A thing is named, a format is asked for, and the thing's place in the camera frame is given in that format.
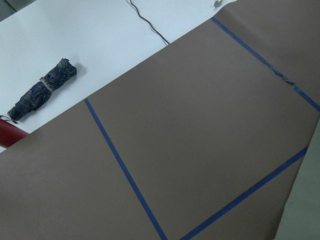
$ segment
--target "blue painter's tape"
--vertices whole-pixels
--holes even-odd
[[[293,86],[293,90],[295,90],[304,100],[306,100],[310,105],[312,105],[315,109],[320,112],[320,106],[314,102],[307,94],[305,94],[297,85]]]
[[[96,114],[94,108],[92,107],[91,103],[89,102],[89,100],[86,98],[84,100],[86,106],[88,107],[95,123],[97,124],[97,126],[99,127],[105,141],[107,142],[107,144],[109,145],[113,155],[115,156],[117,162],[119,163],[124,175],[126,176],[126,179],[129,181],[135,195],[137,196],[137,198],[139,199],[142,207],[144,208],[146,214],[148,215],[150,221],[152,222],[155,230],[157,231],[158,235],[160,236],[161,240],[168,240],[168,238],[166,237],[164,231],[162,230],[160,224],[158,223],[155,215],[153,214],[153,212],[151,211],[150,207],[148,206],[144,196],[142,195],[142,193],[140,192],[137,184],[135,183],[133,177],[131,176],[129,170],[127,169],[124,161],[122,160],[121,156],[119,155],[116,147],[114,146],[113,142],[111,141],[106,129],[104,128],[103,124],[101,123],[100,119],[98,118],[98,115]]]
[[[264,59],[261,55],[259,55],[255,50],[249,47],[244,41],[242,41],[237,35],[235,35],[232,31],[226,28],[221,22],[219,22],[215,17],[212,17],[211,20],[217,24],[223,31],[225,31],[230,37],[232,37],[237,43],[239,43],[242,47],[244,47],[249,53],[255,56],[260,62],[267,65],[276,75],[281,77],[286,83],[293,86],[293,90],[295,90],[304,100],[306,100],[310,105],[312,105],[318,112],[320,112],[320,106],[311,99],[307,94],[305,94],[293,81],[289,80],[285,75],[283,75],[275,66],[273,66],[270,62]]]
[[[240,44],[242,47],[244,47],[249,53],[251,53],[253,56],[255,56],[260,62],[267,65],[269,68],[274,71],[274,73],[278,76],[280,76],[286,83],[290,85],[294,85],[295,83],[291,80],[289,80],[285,75],[283,75],[278,69],[276,69],[275,66],[273,66],[270,62],[265,60],[259,53],[257,53],[255,50],[253,50],[251,47],[249,47],[244,41],[242,41],[237,35],[235,35],[232,31],[230,31],[228,28],[226,28],[221,22],[219,22],[215,17],[212,17],[211,20],[217,24],[223,31],[225,31],[230,37],[232,37],[238,44]]]
[[[250,187],[248,190],[246,190],[244,193],[242,193],[240,196],[229,202],[226,206],[221,208],[218,212],[216,212],[214,215],[209,217],[207,220],[205,220],[203,223],[195,227],[192,231],[190,231],[188,234],[183,236],[180,240],[190,240],[194,236],[196,236],[198,233],[203,231],[205,228],[207,228],[209,225],[214,223],[216,220],[221,218],[223,215],[228,213],[231,209],[233,209],[235,206],[240,204],[243,200],[248,198],[250,195],[252,195],[254,192],[259,190],[261,187],[266,185],[268,182],[270,182],[272,179],[274,179],[277,175],[282,173],[284,170],[286,170],[288,167],[290,167],[292,164],[294,164],[296,161],[301,159],[307,152],[308,146],[306,146],[304,149],[302,149],[300,152],[298,152],[296,155],[291,157],[288,161],[286,161],[284,164],[276,168],[273,172],[265,176],[263,179],[258,181],[255,185]]]

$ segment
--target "metal object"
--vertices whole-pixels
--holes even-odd
[[[215,0],[214,7],[217,8],[222,4],[223,0]]]

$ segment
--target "tape line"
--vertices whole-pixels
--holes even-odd
[[[239,195],[237,198],[229,202],[226,206],[221,208],[219,211],[217,211],[215,214],[213,214],[211,217],[209,217],[207,220],[202,222],[200,225],[195,227],[193,230],[191,230],[189,233],[187,233],[185,236],[183,236],[180,240],[190,240],[197,234],[199,234],[201,231],[203,231],[205,228],[207,228],[209,225],[217,221],[219,218],[221,218],[223,215],[228,213],[231,209],[233,209],[235,206],[240,204],[242,201],[244,201],[246,198],[248,198],[250,195],[252,195],[254,192],[259,190],[261,187],[266,185],[268,182],[270,182],[272,179],[274,179],[276,176],[278,176],[280,173],[282,173],[284,170],[286,170],[288,167],[290,167],[292,164],[297,162],[299,159],[301,159],[303,156],[305,156],[306,152],[308,150],[308,146],[306,146],[304,149],[302,149],[300,152],[298,152],[296,155],[291,157],[289,160],[287,160],[284,164],[277,167],[273,172],[265,176],[263,179],[258,181],[255,185],[250,187],[248,190],[243,192],[241,195]]]
[[[264,59],[261,55],[259,55],[255,50],[249,47],[244,41],[242,41],[237,35],[235,35],[232,31],[226,28],[221,22],[219,22],[215,17],[212,17],[211,20],[217,24],[223,31],[225,31],[230,37],[232,37],[238,44],[244,47],[249,53],[255,56],[260,62],[267,65],[276,75],[281,77],[286,83],[293,86],[293,90],[295,90],[304,100],[306,100],[311,106],[313,106],[318,112],[320,112],[320,106],[311,99],[306,93],[304,93],[293,81],[289,80],[285,75],[283,75],[275,66],[273,66],[270,62]]]
[[[135,181],[134,181],[133,177],[131,176],[129,170],[127,169],[124,161],[122,160],[121,156],[119,155],[115,145],[111,141],[111,138],[109,137],[106,129],[104,128],[103,124],[101,123],[100,119],[98,118],[98,115],[96,114],[96,112],[95,112],[94,108],[92,107],[91,103],[89,102],[89,100],[87,98],[84,100],[84,102],[85,102],[86,106],[88,107],[88,109],[89,109],[89,111],[90,111],[95,123],[99,127],[99,129],[100,129],[105,141],[109,145],[114,157],[116,158],[117,162],[119,163],[124,175],[126,176],[126,179],[129,181],[129,183],[130,183],[135,195],[139,199],[142,207],[144,208],[144,211],[148,215],[148,217],[149,217],[150,221],[152,222],[155,230],[157,231],[158,235],[160,236],[161,240],[168,240],[166,235],[165,235],[165,233],[164,233],[164,231],[162,230],[160,224],[158,223],[155,215],[151,211],[151,209],[148,206],[144,196],[140,192],[137,184],[135,183]]]

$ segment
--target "umbrella strap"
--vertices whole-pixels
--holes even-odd
[[[0,115],[0,119],[1,119],[2,117],[7,118],[7,119],[2,119],[2,120],[5,120],[5,121],[7,121],[7,122],[13,122],[14,124],[17,124],[17,122],[16,122],[15,120],[13,120],[13,119],[11,119],[11,118],[9,118],[9,117],[7,117],[7,116]]]
[[[48,86],[43,77],[40,78],[40,82],[42,82],[45,88],[48,89],[51,93],[53,92],[53,90]]]

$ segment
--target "plaid umbrella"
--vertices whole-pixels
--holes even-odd
[[[18,121],[27,113],[36,111],[48,101],[53,91],[75,75],[77,75],[77,69],[69,63],[68,59],[62,58],[51,71],[40,78],[40,81],[20,98],[20,101],[8,112],[9,117]]]

